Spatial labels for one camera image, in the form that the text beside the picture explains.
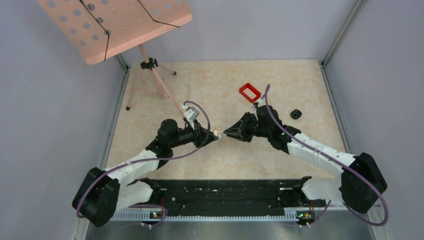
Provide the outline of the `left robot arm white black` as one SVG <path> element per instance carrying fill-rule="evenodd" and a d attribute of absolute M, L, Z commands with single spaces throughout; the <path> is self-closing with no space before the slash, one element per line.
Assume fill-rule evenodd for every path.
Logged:
<path fill-rule="evenodd" d="M 173 148 L 192 143 L 198 151 L 218 139 L 198 121 L 193 127 L 187 124 L 180 128 L 175 120 L 165 119 L 153 141 L 136 156 L 114 167 L 89 170 L 71 205 L 77 217 L 97 227 L 105 225 L 116 212 L 136 204 L 154 207 L 161 194 L 139 178 L 175 160 Z"/>

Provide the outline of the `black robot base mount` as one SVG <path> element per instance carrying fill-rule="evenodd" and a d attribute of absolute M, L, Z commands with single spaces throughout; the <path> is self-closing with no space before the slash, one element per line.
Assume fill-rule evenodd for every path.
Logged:
<path fill-rule="evenodd" d="M 325 207 L 322 199 L 309 200 L 301 179 L 154 180 L 149 204 L 167 209 L 172 217 L 279 217 L 286 208 Z"/>

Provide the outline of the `black earbud charging case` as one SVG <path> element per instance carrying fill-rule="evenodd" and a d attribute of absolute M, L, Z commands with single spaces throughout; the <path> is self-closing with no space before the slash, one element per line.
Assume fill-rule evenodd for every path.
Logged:
<path fill-rule="evenodd" d="M 290 117 L 294 120 L 299 119 L 302 116 L 302 112 L 299 109 L 295 109 L 290 113 Z"/>

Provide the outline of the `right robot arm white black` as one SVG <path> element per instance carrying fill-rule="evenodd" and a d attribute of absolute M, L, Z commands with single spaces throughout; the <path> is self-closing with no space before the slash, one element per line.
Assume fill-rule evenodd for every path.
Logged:
<path fill-rule="evenodd" d="M 251 142 L 253 137 L 266 138 L 271 146 L 286 154 L 303 158 L 329 172 L 333 178 L 309 178 L 293 192 L 299 206 L 312 200 L 338 201 L 365 214 L 387 188 L 374 158 L 368 153 L 353 155 L 321 144 L 299 129 L 283 124 L 272 106 L 260 106 L 255 113 L 246 112 L 233 126 L 224 130 L 227 137 Z"/>

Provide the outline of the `cream earbud charging case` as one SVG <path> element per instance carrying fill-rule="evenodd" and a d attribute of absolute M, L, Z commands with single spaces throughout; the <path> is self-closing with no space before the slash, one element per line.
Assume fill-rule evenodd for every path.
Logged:
<path fill-rule="evenodd" d="M 213 131 L 213 135 L 218 137 L 219 139 L 223 136 L 223 130 L 221 127 L 216 127 Z"/>

